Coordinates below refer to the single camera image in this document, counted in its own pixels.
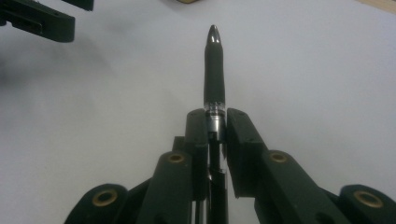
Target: black plastic part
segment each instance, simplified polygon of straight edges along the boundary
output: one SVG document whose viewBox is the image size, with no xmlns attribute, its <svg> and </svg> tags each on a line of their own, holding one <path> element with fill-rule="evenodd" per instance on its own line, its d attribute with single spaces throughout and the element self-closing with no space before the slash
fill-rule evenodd
<svg viewBox="0 0 396 224">
<path fill-rule="evenodd" d="M 255 197 L 260 178 L 257 163 L 268 150 L 248 114 L 227 110 L 227 162 L 235 197 Z"/>
<path fill-rule="evenodd" d="M 57 42 L 74 40 L 75 18 L 31 0 L 4 0 L 0 19 L 12 26 Z"/>
<path fill-rule="evenodd" d="M 191 221 L 191 156 L 184 152 L 161 155 L 137 224 L 186 224 Z"/>
<path fill-rule="evenodd" d="M 75 7 L 80 7 L 87 11 L 93 10 L 93 0 L 62 0 L 68 4 L 71 4 Z"/>
<path fill-rule="evenodd" d="M 136 223 L 139 215 L 140 207 L 146 196 L 151 179 L 146 180 L 140 185 L 128 191 L 128 199 L 120 212 L 117 224 L 133 224 Z"/>
<path fill-rule="evenodd" d="M 287 153 L 264 151 L 261 172 L 261 190 L 271 195 L 284 223 L 350 223 Z"/>
<path fill-rule="evenodd" d="M 396 223 L 396 203 L 376 189 L 363 185 L 345 186 L 341 189 L 338 205 L 352 223 Z"/>
<path fill-rule="evenodd" d="M 207 192 L 207 128 L 203 109 L 196 109 L 187 115 L 184 150 L 192 156 L 193 199 L 201 201 Z"/>
<path fill-rule="evenodd" d="M 218 28 L 210 27 L 205 47 L 204 104 L 221 102 L 225 104 L 223 49 Z"/>
<path fill-rule="evenodd" d="M 217 180 L 226 180 L 225 176 L 213 177 Z M 215 183 L 209 181 L 209 193 L 207 195 L 207 223 L 210 224 L 228 224 L 228 190 L 224 188 L 224 183 Z"/>
<path fill-rule="evenodd" d="M 111 202 L 109 198 L 112 196 L 109 192 L 113 192 L 112 195 L 116 199 L 106 205 L 104 202 Z M 128 191 L 123 186 L 113 184 L 104 184 L 91 189 L 73 208 L 65 224 L 116 223 L 120 210 L 127 200 L 127 193 Z"/>
</svg>

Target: white surface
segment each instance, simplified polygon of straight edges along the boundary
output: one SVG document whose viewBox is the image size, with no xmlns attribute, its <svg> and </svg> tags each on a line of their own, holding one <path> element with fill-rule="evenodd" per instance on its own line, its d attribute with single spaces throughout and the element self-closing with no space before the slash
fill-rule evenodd
<svg viewBox="0 0 396 224">
<path fill-rule="evenodd" d="M 152 175 L 203 106 L 211 24 L 227 106 L 334 193 L 396 199 L 396 16 L 352 0 L 97 0 L 59 44 L 0 28 L 0 223 L 63 223 L 89 189 Z M 233 200 L 230 223 L 258 223 Z"/>
</svg>

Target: pen tip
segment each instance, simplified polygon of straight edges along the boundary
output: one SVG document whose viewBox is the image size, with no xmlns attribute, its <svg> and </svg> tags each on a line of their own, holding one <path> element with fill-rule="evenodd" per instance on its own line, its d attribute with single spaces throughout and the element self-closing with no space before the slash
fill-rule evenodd
<svg viewBox="0 0 396 224">
<path fill-rule="evenodd" d="M 210 43 L 221 43 L 219 30 L 216 25 L 210 27 L 209 34 L 207 35 L 207 44 Z"/>
</svg>

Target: pen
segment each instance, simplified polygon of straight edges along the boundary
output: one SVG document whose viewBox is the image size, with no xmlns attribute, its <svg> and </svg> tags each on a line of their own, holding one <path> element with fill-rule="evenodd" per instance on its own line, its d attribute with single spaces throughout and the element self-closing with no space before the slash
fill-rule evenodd
<svg viewBox="0 0 396 224">
<path fill-rule="evenodd" d="M 223 50 L 219 30 L 212 25 L 205 47 L 204 107 L 209 139 L 207 223 L 227 224 L 227 165 Z"/>
</svg>

